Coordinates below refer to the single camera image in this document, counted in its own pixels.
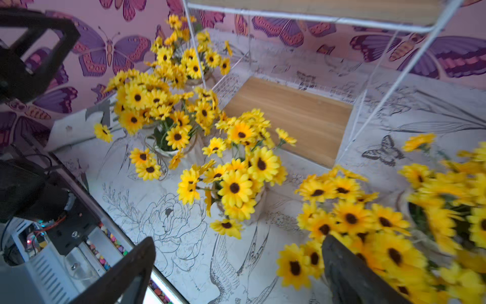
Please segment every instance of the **flower center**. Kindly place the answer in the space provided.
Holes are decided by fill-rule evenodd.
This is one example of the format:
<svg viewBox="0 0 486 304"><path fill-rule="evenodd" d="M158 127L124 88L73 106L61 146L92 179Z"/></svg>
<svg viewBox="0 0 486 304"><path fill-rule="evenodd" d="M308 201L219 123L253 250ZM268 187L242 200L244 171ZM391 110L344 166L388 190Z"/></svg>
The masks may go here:
<svg viewBox="0 0 486 304"><path fill-rule="evenodd" d="M337 192L346 194L349 192L349 190L339 187L337 188Z"/></svg>
<svg viewBox="0 0 486 304"><path fill-rule="evenodd" d="M351 225L354 225L358 222L358 219L356 218L355 215L351 214L351 213L348 213L346 215L346 221L351 224Z"/></svg>
<svg viewBox="0 0 486 304"><path fill-rule="evenodd" d="M231 190L231 192L233 192L234 194L237 194L239 191L240 191L240 185L238 185L237 183L232 183L229 187L229 189Z"/></svg>
<svg viewBox="0 0 486 304"><path fill-rule="evenodd" d="M317 265L317 263L319 263L319 254L317 254L317 252L313 252L311 254L311 264Z"/></svg>
<svg viewBox="0 0 486 304"><path fill-rule="evenodd" d="M290 272L293 275L300 275L300 264L299 262L290 262Z"/></svg>
<svg viewBox="0 0 486 304"><path fill-rule="evenodd" d="M383 227L392 227L392 223L390 223L390 221L387 218L384 218L384 217L380 217L380 224Z"/></svg>
<svg viewBox="0 0 486 304"><path fill-rule="evenodd" d="M312 197L318 197L318 196L321 196L324 194L324 191L322 191L321 189L317 189L314 191L314 193L311 194Z"/></svg>
<svg viewBox="0 0 486 304"><path fill-rule="evenodd" d="M401 254L398 250L395 248L389 248L388 249L388 256L397 264L397 266L400 266L401 264Z"/></svg>
<svg viewBox="0 0 486 304"><path fill-rule="evenodd" d="M319 227L319 231L322 232L323 235L328 235L330 230L331 228L329 227L328 224L324 224L321 227Z"/></svg>

